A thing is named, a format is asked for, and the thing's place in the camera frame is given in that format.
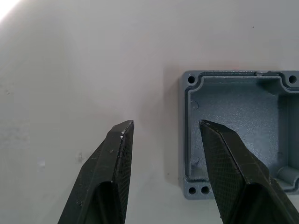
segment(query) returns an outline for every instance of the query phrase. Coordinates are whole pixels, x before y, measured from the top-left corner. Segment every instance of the white surface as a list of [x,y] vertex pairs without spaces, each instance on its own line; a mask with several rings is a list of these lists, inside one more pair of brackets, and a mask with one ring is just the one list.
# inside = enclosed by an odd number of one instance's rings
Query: white surface
[[178,77],[299,70],[298,8],[21,1],[0,22],[0,223],[56,223],[86,158],[114,124],[134,119],[126,223],[220,224],[215,201],[187,201],[178,187]]

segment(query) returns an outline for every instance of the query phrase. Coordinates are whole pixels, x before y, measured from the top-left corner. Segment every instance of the screw hole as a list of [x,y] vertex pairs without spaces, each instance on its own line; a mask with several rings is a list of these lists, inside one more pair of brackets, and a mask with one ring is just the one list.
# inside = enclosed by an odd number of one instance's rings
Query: screw hole
[[297,81],[296,76],[290,76],[289,81],[290,81],[290,83],[294,84]]
[[189,194],[194,195],[196,193],[195,188],[189,188]]
[[209,189],[209,187],[204,186],[204,187],[201,188],[201,192],[202,192],[204,195],[207,195],[207,194],[210,192],[210,189]]
[[190,84],[194,83],[194,82],[195,82],[195,77],[194,77],[194,76],[189,76],[189,78],[188,78],[188,82],[189,82]]

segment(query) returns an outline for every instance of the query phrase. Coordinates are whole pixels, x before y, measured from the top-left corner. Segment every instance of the enclosure floor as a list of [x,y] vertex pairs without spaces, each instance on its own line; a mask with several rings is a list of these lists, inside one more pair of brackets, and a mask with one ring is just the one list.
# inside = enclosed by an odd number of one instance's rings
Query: enclosure floor
[[274,96],[256,83],[207,83],[191,94],[191,179],[208,179],[201,119],[236,131],[246,147],[275,177],[287,163],[287,99]]

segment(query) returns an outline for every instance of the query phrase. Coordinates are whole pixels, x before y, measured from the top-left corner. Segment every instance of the white table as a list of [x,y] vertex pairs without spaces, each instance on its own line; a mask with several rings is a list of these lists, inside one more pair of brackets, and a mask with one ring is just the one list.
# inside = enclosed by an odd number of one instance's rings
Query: white table
[[[135,120],[127,224],[221,224],[178,187],[185,70],[299,70],[296,0],[22,0],[0,21],[0,223],[54,224]],[[299,196],[292,196],[299,208]]]

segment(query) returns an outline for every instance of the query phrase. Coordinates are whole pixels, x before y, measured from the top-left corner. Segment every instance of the gray metal enclosure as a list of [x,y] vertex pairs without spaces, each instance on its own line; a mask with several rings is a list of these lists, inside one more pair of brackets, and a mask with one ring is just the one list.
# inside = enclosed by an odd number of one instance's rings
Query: gray metal enclosure
[[179,101],[179,178],[187,199],[214,198],[201,119],[236,131],[286,193],[299,193],[298,71],[187,71]]

